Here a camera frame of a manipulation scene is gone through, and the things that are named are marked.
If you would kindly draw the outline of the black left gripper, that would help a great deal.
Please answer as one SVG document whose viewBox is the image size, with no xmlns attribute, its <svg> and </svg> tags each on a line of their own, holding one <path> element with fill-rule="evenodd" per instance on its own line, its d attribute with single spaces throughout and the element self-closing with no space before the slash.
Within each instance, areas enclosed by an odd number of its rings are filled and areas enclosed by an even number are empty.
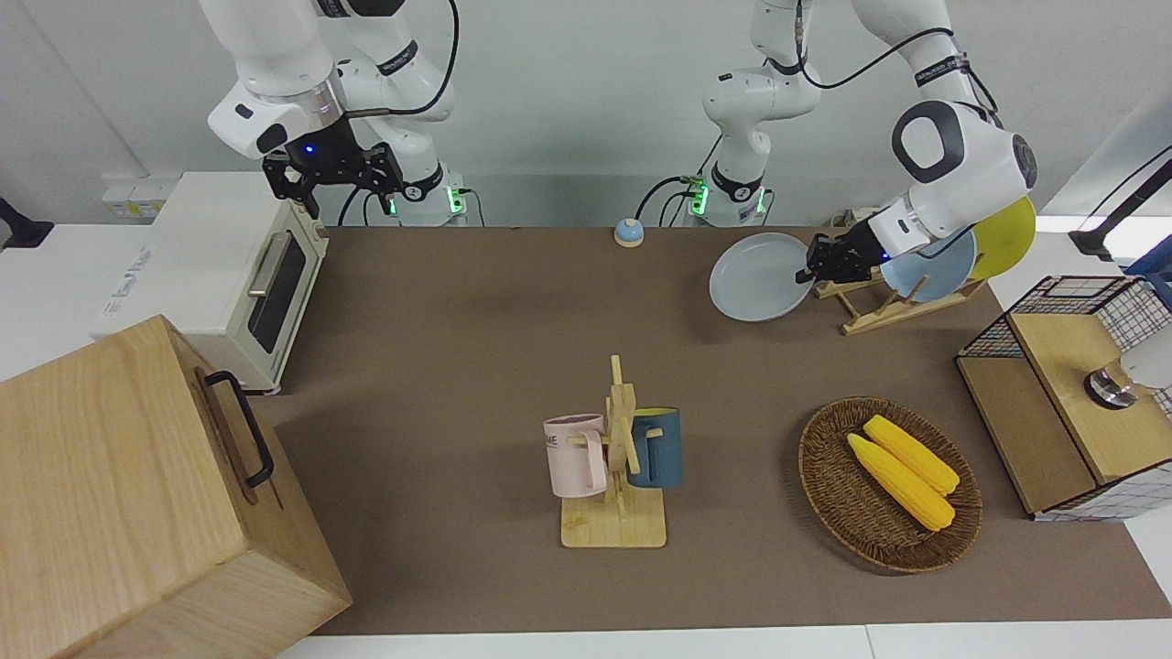
<svg viewBox="0 0 1172 659">
<path fill-rule="evenodd" d="M 818 281 L 857 283 L 871 279 L 872 267 L 887 260 L 887 250 L 867 222 L 857 222 L 841 236 L 815 233 L 805 261 L 813 263 L 795 273 L 797 284 Z"/>
</svg>

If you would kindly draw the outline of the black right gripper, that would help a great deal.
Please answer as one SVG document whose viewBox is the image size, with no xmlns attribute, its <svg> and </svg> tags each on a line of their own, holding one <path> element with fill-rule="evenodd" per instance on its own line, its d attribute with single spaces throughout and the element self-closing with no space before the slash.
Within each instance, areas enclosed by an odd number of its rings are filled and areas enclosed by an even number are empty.
<svg viewBox="0 0 1172 659">
<path fill-rule="evenodd" d="M 380 201 L 406 190 L 406 176 L 389 145 L 363 150 L 348 118 L 305 134 L 284 147 L 285 155 L 264 155 L 263 172 L 277 201 L 297 203 L 312 220 L 320 217 L 318 182 L 368 182 Z"/>
</svg>

